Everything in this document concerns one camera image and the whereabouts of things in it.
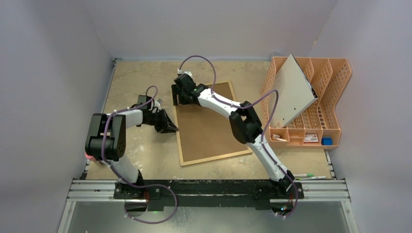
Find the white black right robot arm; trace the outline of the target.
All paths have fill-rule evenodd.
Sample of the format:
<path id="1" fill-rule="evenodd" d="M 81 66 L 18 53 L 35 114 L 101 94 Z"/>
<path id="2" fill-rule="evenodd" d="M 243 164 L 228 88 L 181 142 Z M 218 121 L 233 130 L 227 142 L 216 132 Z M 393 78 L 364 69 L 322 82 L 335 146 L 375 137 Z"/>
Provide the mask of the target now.
<path id="1" fill-rule="evenodd" d="M 298 192 L 295 177 L 270 148 L 262 123 L 250 102 L 229 100 L 204 84 L 197 85 L 188 71 L 178 71 L 174 82 L 172 93 L 175 95 L 175 105 L 196 104 L 229 120 L 235 139 L 247 145 L 263 164 L 276 196 L 283 198 L 291 191 Z"/>

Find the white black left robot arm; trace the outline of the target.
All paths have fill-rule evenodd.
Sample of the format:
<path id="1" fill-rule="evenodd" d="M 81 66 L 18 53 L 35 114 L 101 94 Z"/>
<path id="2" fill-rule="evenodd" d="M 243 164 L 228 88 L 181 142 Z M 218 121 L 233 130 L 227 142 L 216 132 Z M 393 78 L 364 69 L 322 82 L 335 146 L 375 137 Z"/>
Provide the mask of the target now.
<path id="1" fill-rule="evenodd" d="M 143 196 L 144 185 L 141 172 L 126 156 L 126 130 L 142 125 L 153 126 L 157 133 L 175 133 L 178 127 L 167 112 L 153 97 L 140 95 L 137 102 L 125 110 L 112 114 L 93 114 L 86 142 L 86 154 L 107 165 L 117 176 L 119 189 L 134 199 Z"/>

